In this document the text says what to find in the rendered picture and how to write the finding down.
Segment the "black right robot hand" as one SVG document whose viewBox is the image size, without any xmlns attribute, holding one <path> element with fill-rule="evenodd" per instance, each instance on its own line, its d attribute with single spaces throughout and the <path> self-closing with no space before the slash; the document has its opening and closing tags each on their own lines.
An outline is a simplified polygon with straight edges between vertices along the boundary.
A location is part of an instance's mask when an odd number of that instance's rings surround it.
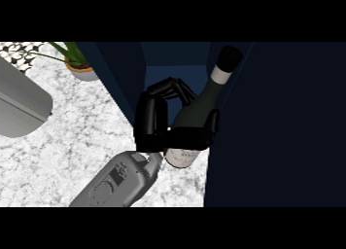
<svg viewBox="0 0 346 249">
<path fill-rule="evenodd" d="M 181 108 L 197 97 L 181 79 L 168 77 L 141 92 L 132 125 L 135 151 L 156 153 L 166 150 L 168 131 L 168 100 L 178 98 Z"/>
</svg>

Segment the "dark green wine bottle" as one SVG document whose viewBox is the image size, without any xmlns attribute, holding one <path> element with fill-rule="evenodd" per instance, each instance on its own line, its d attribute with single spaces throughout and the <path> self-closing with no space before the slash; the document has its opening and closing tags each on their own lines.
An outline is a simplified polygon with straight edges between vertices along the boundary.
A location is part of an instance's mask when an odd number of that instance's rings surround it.
<svg viewBox="0 0 346 249">
<path fill-rule="evenodd" d="M 165 159 L 175 168 L 185 168 L 212 144 L 219 120 L 216 98 L 240 59 L 239 49 L 224 46 L 202 92 L 174 117 Z"/>
</svg>

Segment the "dark navy cabinet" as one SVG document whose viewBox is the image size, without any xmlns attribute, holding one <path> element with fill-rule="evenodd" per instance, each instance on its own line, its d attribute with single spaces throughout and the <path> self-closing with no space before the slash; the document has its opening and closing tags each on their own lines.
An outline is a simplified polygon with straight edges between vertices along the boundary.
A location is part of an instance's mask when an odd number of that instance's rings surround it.
<svg viewBox="0 0 346 249">
<path fill-rule="evenodd" d="M 252 45 L 252 42 L 76 42 L 131 124 L 138 95 L 148 86 L 166 77 L 180 78 L 199 94 L 221 48 L 231 46 L 246 56 Z"/>
</svg>

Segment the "green potted plant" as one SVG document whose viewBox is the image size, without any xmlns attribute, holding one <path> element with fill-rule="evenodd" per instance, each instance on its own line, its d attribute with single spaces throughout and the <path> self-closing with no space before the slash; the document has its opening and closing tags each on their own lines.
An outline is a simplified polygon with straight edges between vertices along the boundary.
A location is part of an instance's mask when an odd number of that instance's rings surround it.
<svg viewBox="0 0 346 249">
<path fill-rule="evenodd" d="M 63 58 L 57 58 L 44 53 L 35 53 L 35 55 L 45 56 L 57 61 L 61 61 L 78 80 L 83 82 L 97 81 L 98 77 L 75 42 L 66 42 L 63 46 L 60 46 L 55 42 L 49 42 L 49 46 L 61 54 Z"/>
</svg>

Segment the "pale grey rounded appliance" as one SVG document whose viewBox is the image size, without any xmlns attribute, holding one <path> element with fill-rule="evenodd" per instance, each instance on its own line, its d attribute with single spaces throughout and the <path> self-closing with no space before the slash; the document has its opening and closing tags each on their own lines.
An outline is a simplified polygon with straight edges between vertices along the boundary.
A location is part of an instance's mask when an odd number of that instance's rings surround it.
<svg viewBox="0 0 346 249">
<path fill-rule="evenodd" d="M 15 138 L 32 133 L 51 110 L 51 95 L 0 56 L 0 134 Z"/>
</svg>

